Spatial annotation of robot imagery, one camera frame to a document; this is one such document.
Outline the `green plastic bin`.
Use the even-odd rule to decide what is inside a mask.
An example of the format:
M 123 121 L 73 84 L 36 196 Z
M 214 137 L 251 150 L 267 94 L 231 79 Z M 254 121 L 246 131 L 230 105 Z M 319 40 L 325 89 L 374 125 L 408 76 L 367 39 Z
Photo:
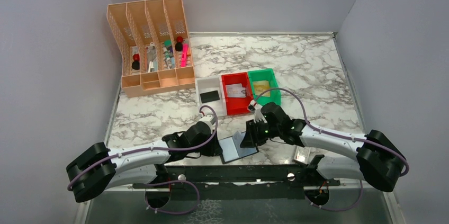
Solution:
M 252 70 L 248 73 L 250 86 L 253 91 L 254 99 L 259 105 L 274 102 L 281 105 L 281 93 L 279 90 L 271 90 L 266 93 L 264 91 L 271 88 L 278 88 L 278 83 L 273 69 Z

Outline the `black leather card holder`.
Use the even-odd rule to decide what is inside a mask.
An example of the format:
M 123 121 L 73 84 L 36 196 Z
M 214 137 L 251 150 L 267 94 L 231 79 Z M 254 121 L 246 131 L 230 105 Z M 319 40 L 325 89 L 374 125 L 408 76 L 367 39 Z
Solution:
M 223 164 L 234 162 L 236 160 L 254 155 L 259 152 L 257 147 L 253 148 L 242 148 L 240 147 L 241 142 L 244 139 L 245 132 L 235 132 L 232 136 L 219 139 L 218 143 L 222 149 L 220 155 Z

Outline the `silver card tin box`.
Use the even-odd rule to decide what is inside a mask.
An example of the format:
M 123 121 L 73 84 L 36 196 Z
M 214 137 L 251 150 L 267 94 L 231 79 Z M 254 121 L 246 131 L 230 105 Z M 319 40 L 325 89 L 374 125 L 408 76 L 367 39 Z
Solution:
M 297 146 L 292 160 L 298 164 L 308 164 L 310 158 L 310 148 Z

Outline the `white plastic bin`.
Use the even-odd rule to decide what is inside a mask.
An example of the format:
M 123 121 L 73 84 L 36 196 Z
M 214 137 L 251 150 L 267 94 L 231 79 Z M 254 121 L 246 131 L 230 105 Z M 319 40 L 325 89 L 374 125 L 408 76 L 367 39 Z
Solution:
M 225 94 L 221 76 L 210 76 L 195 79 L 197 106 L 208 105 L 218 117 L 227 115 Z

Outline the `red plastic bin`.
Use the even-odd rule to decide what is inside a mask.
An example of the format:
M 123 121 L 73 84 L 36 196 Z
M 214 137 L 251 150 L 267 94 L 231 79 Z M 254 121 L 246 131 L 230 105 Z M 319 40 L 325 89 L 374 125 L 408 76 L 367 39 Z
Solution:
M 227 115 L 249 113 L 253 100 L 252 88 L 246 72 L 221 75 Z

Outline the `silver patterned credit card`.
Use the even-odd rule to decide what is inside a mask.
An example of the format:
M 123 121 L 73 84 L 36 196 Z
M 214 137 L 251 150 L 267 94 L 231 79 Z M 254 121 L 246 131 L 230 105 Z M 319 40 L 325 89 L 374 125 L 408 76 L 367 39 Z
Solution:
M 237 89 L 237 88 L 243 88 L 243 85 L 241 83 L 228 84 L 228 85 L 225 85 L 225 87 L 226 87 L 226 91 L 233 91 L 234 89 Z

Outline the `peach plastic desk organizer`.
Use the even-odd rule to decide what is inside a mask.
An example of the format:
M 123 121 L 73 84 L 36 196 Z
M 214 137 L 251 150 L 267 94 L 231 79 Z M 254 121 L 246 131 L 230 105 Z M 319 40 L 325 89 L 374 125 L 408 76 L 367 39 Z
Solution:
M 121 88 L 127 97 L 190 89 L 195 87 L 192 46 L 183 0 L 141 0 L 110 4 L 107 21 L 122 56 Z M 189 45 L 187 66 L 181 67 L 182 51 L 175 51 L 176 37 Z M 163 42 L 173 45 L 175 68 L 166 69 Z M 147 72 L 146 46 L 156 46 L 157 70 Z M 131 68 L 132 56 L 140 55 L 140 70 Z

